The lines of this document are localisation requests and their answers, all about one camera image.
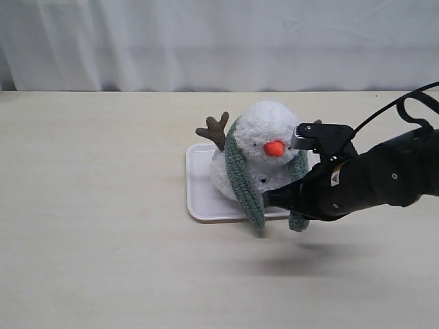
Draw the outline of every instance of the white backdrop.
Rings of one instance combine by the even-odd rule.
[[[438,17],[436,0],[0,0],[0,82],[407,90],[439,79]]]

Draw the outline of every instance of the snowman plush toy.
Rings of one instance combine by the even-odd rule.
[[[309,171],[307,152],[291,143],[299,118],[285,105],[265,100],[250,106],[224,133],[229,114],[216,121],[206,119],[207,128],[198,136],[217,145],[210,165],[210,179],[225,197],[239,202],[254,229],[265,227],[262,193],[301,179]],[[289,215],[289,228],[306,230],[309,220]]]

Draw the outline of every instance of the white tray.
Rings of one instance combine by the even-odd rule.
[[[209,178],[209,165],[215,144],[202,143],[186,151],[186,194],[189,214],[201,223],[230,223],[245,221],[246,216],[237,202],[224,197]],[[310,167],[316,163],[310,158]],[[281,208],[265,209],[265,217],[285,219],[289,212]]]

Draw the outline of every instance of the table surface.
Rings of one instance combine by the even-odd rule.
[[[275,98],[355,127],[399,95],[0,93],[0,328],[436,328],[435,198],[264,238],[186,209],[207,116]],[[355,146],[414,127],[393,109]]]

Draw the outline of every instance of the brown antler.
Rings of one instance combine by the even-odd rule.
[[[227,121],[228,112],[224,112],[219,121],[216,121],[213,117],[208,117],[206,119],[207,128],[197,128],[195,133],[198,136],[213,141],[218,149],[223,152],[226,146],[226,134],[224,133],[224,128],[226,127]]]

